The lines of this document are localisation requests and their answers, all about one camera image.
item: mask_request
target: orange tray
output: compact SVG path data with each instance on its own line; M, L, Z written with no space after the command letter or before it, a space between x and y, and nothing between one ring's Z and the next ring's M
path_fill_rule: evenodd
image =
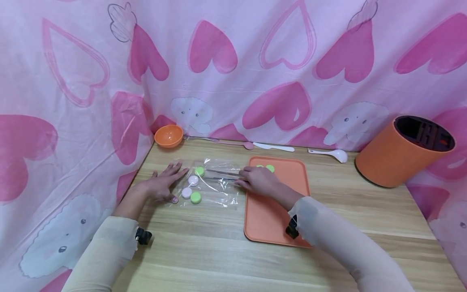
M274 173L281 182L303 195L310 195L306 168L300 160L260 156L250 158L250 166L259 164L274 166ZM289 221L289 214L276 201L247 192L243 232L249 240L311 248L301 236L292 239L285 233Z

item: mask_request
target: cylindrical container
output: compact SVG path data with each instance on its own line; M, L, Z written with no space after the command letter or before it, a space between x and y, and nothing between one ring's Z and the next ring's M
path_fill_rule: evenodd
M454 150L451 134L435 122L400 116L387 125L355 158L370 182L396 187Z

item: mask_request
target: hand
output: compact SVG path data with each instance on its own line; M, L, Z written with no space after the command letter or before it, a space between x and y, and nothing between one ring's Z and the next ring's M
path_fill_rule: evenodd
M277 177L266 167L247 166L238 174L244 179L236 180L236 185L266 197L272 197L277 187L281 185Z
M176 204L178 198L172 195L170 186L188 172L188 168L179 171L181 167L181 162L175 166L170 163L159 176L157 175L157 171L155 171L150 179L138 183L137 186L143 188L156 201L165 200Z

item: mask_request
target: tweezers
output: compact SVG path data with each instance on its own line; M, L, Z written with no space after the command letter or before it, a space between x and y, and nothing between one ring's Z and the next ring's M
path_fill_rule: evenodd
M206 177L203 177L202 179L204 179L204 180L236 181L236 179L234 179L234 178L206 178Z
M231 172L227 172L227 171L215 171L215 170L213 170L213 169L206 169L206 171L215 172L215 173L220 173L220 174L226 174L226 175L231 175L231 176L234 176L234 177L241 177L241 175L238 174L238 173L231 173Z

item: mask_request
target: white bottle cap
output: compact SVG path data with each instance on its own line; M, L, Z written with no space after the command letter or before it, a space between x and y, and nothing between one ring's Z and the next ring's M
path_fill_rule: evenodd
M186 187L186 188L182 189L182 197L184 199L189 199L191 197L191 192L192 192L192 190L189 187Z
M192 175L188 178L188 183L190 186L197 186L199 182L199 178L196 175Z

